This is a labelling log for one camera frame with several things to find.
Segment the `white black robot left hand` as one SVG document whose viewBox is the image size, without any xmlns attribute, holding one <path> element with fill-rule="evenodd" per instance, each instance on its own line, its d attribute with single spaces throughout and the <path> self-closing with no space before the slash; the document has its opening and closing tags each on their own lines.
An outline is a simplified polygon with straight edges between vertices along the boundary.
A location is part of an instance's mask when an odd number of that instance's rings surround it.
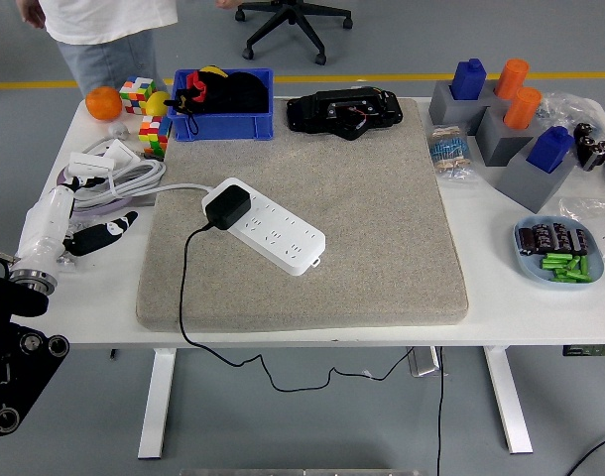
<svg viewBox="0 0 605 476">
<path fill-rule="evenodd" d="M 75 193 L 83 187 L 85 182 L 79 178 L 58 184 L 27 212 L 13 273 L 30 270 L 55 275 L 63 253 L 81 257 L 116 243 L 138 218 L 136 211 L 130 211 L 67 237 Z"/>
</svg>

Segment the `person's right hand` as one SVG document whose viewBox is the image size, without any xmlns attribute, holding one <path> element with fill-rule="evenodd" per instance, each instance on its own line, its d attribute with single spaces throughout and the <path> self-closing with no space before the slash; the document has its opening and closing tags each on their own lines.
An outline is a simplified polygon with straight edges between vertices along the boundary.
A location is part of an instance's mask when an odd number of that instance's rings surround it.
<svg viewBox="0 0 605 476">
<path fill-rule="evenodd" d="M 24 23 L 35 29 L 45 27 L 46 15 L 39 0 L 17 0 L 16 5 Z"/>
</svg>

